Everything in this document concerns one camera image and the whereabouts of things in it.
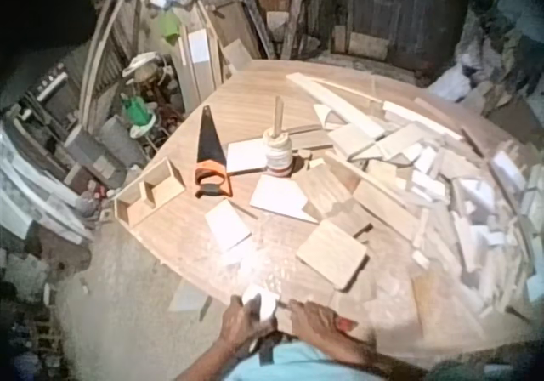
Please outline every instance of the green object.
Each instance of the green object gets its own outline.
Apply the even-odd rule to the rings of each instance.
[[[169,9],[159,15],[161,35],[168,43],[174,44],[179,38],[179,18]]]
[[[130,122],[136,126],[145,126],[151,121],[151,114],[145,107],[145,102],[139,96],[123,101]]]

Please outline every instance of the person's arm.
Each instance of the person's arm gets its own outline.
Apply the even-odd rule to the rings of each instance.
[[[365,344],[337,329],[336,313],[328,307],[291,300],[292,331],[302,341],[312,344],[333,360],[358,367],[370,367],[374,352]]]
[[[223,314],[223,325],[218,339],[176,381],[207,381],[215,379],[244,345],[274,330],[272,321],[259,321],[260,297],[245,306],[238,296],[230,298],[230,306]]]

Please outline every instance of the hand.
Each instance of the hand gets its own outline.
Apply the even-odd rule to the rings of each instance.
[[[236,352],[244,344],[263,337],[275,330],[275,320],[259,321],[261,298],[258,295],[243,305],[238,296],[230,298],[230,306],[223,314],[223,326],[219,338],[230,350]]]
[[[361,342],[337,329],[337,314],[314,302],[289,302],[292,332],[302,341],[328,354],[332,359],[355,365],[368,365],[372,352]]]
[[[334,310],[314,302],[302,304],[295,300],[289,302],[289,307],[292,332],[302,341],[323,349],[324,345],[342,337],[336,327]]]

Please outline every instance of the light blue shirt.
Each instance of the light blue shirt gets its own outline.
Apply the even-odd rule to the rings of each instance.
[[[262,366],[258,354],[242,361],[227,376],[226,381],[267,380],[314,381],[378,381],[368,372],[343,366],[329,356],[303,342],[280,344],[274,348],[274,364]]]

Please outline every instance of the concrete floor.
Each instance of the concrete floor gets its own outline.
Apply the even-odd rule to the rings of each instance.
[[[61,282],[56,302],[78,380],[172,379],[217,337],[224,306],[214,301],[202,322],[168,312],[179,276],[118,223],[102,227],[91,251],[89,269]]]

